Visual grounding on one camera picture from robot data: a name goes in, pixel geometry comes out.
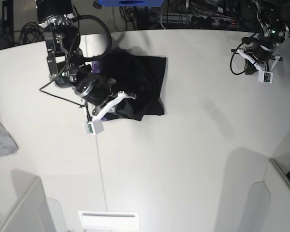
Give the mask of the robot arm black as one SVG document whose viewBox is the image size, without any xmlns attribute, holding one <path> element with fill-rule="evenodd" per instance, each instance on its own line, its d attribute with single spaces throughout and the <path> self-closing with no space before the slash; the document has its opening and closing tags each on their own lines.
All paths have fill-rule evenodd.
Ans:
<svg viewBox="0 0 290 232">
<path fill-rule="evenodd" d="M 238 47 L 232 50 L 230 70 L 234 75 L 272 71 L 278 62 L 283 61 L 283 58 L 274 52 L 290 35 L 288 25 L 280 19 L 278 8 L 272 3 L 250 0 L 249 6 L 255 12 L 259 25 L 253 35 L 242 38 Z M 235 55 L 245 59 L 244 70 L 238 73 L 232 69 Z"/>
<path fill-rule="evenodd" d="M 93 73 L 91 63 L 106 57 L 112 48 L 111 33 L 106 24 L 93 15 L 80 15 L 70 0 L 36 1 L 38 24 L 43 29 L 47 48 L 47 63 L 50 83 L 59 88 L 71 88 L 85 102 L 88 120 L 102 113 L 103 117 L 130 118 L 132 109 L 125 100 L 136 99 L 115 87 L 116 80 L 105 74 Z M 81 42 L 80 22 L 92 20 L 98 23 L 106 35 L 106 48 L 97 56 L 85 57 Z"/>
</svg>

